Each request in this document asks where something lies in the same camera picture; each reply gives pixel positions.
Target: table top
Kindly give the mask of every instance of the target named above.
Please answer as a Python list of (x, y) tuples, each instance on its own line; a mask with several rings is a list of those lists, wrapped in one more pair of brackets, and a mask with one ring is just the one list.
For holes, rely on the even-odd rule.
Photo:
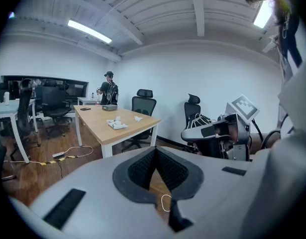
[[(80, 110), (82, 108), (91, 108), (91, 110), (82, 111)], [(100, 144), (110, 144), (121, 140), (161, 121), (160, 119), (122, 108), (114, 111), (104, 111), (102, 106), (74, 106), (74, 109)], [(113, 129), (107, 124), (106, 120), (114, 120), (117, 116), (120, 116), (121, 122), (128, 127)], [(134, 116), (142, 117), (143, 119), (136, 121)]]
[(0, 103), (0, 114), (12, 114), (18, 111), (19, 100), (9, 100), (9, 105), (6, 106), (4, 103)]
[(83, 97), (78, 97), (78, 100), (80, 100), (81, 102), (95, 102), (96, 99), (94, 98), (83, 98)]

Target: black rubber pad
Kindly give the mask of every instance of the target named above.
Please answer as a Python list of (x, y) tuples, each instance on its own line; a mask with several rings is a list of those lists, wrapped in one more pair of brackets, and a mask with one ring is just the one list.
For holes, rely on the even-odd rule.
[(85, 193), (82, 190), (71, 189), (43, 220), (60, 230), (76, 206), (78, 206)]
[(237, 174), (241, 176), (244, 176), (247, 172), (246, 170), (237, 169), (237, 168), (228, 167), (228, 166), (224, 167), (222, 170), (228, 173), (233, 173), (233, 174)]

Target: white cloth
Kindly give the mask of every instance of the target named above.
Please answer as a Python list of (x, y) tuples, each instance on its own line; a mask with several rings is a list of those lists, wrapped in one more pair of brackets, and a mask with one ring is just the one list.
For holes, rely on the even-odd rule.
[(117, 116), (116, 119), (107, 119), (106, 122), (107, 124), (112, 127), (113, 129), (121, 129), (121, 128), (126, 128), (127, 125), (125, 125), (124, 123), (122, 123), (121, 121), (121, 117)]
[(142, 120), (142, 119), (143, 119), (143, 118), (138, 117), (138, 116), (134, 116), (134, 118), (135, 118), (135, 120), (136, 120), (136, 121), (140, 121), (140, 120)]

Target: white cable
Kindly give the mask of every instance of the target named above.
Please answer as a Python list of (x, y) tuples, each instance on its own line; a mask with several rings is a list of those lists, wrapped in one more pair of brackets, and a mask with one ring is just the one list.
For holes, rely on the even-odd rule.
[(162, 198), (161, 198), (162, 208), (163, 208), (163, 210), (164, 210), (165, 212), (170, 212), (170, 210), (169, 210), (169, 211), (166, 211), (166, 210), (164, 209), (164, 205), (163, 205), (163, 197), (165, 197), (165, 196), (168, 196), (168, 197), (172, 198), (170, 195), (162, 195)]
[(93, 153), (93, 148), (91, 146), (81, 146), (82, 147), (90, 147), (92, 149), (92, 151), (89, 153), (89, 154), (85, 154), (85, 155), (82, 155), (82, 156), (78, 156), (78, 157), (84, 157), (84, 156), (87, 156), (87, 155), (90, 155)]
[(90, 155), (90, 154), (93, 153), (93, 148), (92, 148), (91, 146), (78, 146), (78, 147), (71, 147), (71, 148), (69, 148), (67, 151), (63, 152), (63, 154), (64, 154), (64, 153), (67, 153), (67, 152), (68, 152), (70, 149), (72, 149), (72, 148), (84, 148), (84, 147), (90, 147), (90, 148), (92, 149), (92, 151), (91, 151), (89, 154), (85, 154), (85, 155), (77, 156), (77, 157), (84, 157), (84, 156), (87, 156), (87, 155)]
[[(68, 151), (69, 151), (70, 149), (72, 149), (72, 148), (84, 148), (84, 147), (90, 147), (90, 148), (92, 149), (92, 151), (91, 151), (90, 153), (88, 153), (88, 154), (85, 154), (85, 155), (82, 155), (82, 156), (77, 156), (77, 157), (84, 157), (84, 156), (87, 156), (87, 155), (90, 155), (90, 154), (93, 153), (93, 148), (92, 148), (91, 146), (78, 146), (78, 147), (71, 147), (71, 148), (69, 148), (67, 151), (63, 152), (63, 154), (66, 153), (66, 152), (68, 152)], [(10, 162), (10, 163), (23, 163), (24, 161), (9, 161), (9, 160), (4, 160), (4, 162)], [(38, 163), (38, 164), (42, 163), (42, 162), (36, 162), (36, 161), (29, 161), (29, 162), (30, 162), (30, 163)]]

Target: backpack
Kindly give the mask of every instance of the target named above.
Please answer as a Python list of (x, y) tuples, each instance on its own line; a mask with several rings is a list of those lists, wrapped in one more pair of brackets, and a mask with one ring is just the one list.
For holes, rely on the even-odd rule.
[(206, 116), (196, 113), (194, 115), (191, 115), (188, 117), (188, 124), (185, 129), (201, 126), (201, 125), (206, 125), (211, 123), (211, 120), (207, 118)]
[(109, 88), (106, 93), (107, 105), (116, 105), (118, 99), (118, 86), (114, 82), (109, 83)]

